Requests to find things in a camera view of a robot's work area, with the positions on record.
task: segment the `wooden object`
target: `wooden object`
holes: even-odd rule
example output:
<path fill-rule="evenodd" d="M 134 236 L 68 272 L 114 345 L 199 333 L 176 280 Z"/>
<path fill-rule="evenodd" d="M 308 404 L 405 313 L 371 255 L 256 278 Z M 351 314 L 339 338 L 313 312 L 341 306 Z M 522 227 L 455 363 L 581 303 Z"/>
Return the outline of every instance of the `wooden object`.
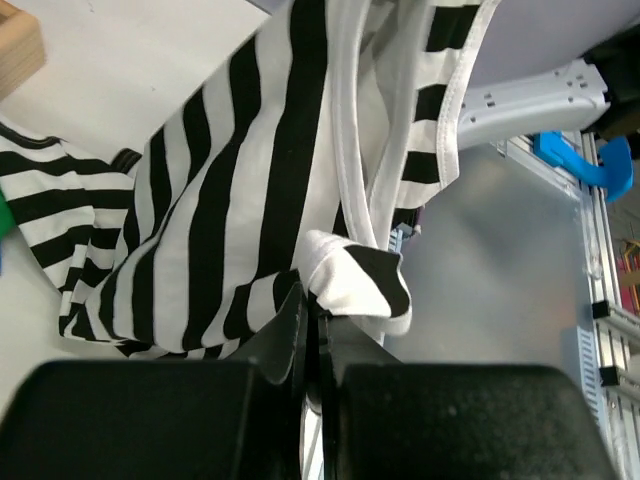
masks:
<path fill-rule="evenodd" d="M 45 62 L 38 20 L 0 0 L 0 100 Z"/>

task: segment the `white table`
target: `white table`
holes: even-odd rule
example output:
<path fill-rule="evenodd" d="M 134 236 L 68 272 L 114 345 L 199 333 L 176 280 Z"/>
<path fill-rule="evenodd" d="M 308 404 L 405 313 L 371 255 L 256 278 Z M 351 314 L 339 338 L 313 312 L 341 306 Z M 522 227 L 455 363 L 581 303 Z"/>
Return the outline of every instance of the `white table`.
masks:
<path fill-rule="evenodd" d="M 266 15 L 244 0 L 13 0 L 41 22 L 47 64 L 0 104 L 34 131 L 108 159 L 141 151 Z M 59 294 L 24 240 L 2 242 L 0 411 L 38 364 L 115 357 L 111 347 L 57 335 Z"/>

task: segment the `blue object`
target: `blue object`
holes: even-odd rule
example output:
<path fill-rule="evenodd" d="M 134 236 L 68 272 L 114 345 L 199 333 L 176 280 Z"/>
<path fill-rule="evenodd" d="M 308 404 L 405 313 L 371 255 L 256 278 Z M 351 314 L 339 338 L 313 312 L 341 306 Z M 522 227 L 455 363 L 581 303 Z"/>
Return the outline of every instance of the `blue object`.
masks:
<path fill-rule="evenodd" d="M 564 141 L 561 132 L 536 135 L 533 153 L 554 168 L 564 168 L 587 185 L 606 188 L 607 202 L 617 200 L 633 185 L 633 159 L 625 137 L 618 137 L 600 149 L 602 166 L 582 158 Z"/>

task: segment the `blue clamp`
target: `blue clamp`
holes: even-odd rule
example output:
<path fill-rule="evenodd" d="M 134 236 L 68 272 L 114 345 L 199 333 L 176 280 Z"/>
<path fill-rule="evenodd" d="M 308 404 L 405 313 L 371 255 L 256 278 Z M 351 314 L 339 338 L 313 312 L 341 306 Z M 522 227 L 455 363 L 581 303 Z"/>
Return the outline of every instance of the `blue clamp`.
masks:
<path fill-rule="evenodd" d="M 533 153 L 554 168 L 564 168 L 587 185 L 606 188 L 607 202 L 617 200 L 633 185 L 633 159 L 625 137 L 618 137 L 600 148 L 602 166 L 582 158 L 564 141 L 561 132 L 536 135 Z"/>

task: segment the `black and white striped fabric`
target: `black and white striped fabric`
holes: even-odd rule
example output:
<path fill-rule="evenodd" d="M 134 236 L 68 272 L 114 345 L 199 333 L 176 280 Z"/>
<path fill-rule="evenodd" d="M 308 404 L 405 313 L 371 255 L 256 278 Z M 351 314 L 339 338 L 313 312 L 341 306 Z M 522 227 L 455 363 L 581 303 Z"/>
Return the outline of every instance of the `black and white striped fabric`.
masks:
<path fill-rule="evenodd" d="M 224 358 L 300 281 L 375 337 L 406 332 L 394 211 L 458 175 L 462 98 L 497 4 L 291 1 L 139 162 L 4 122 L 0 188 L 62 294 L 60 334 Z"/>

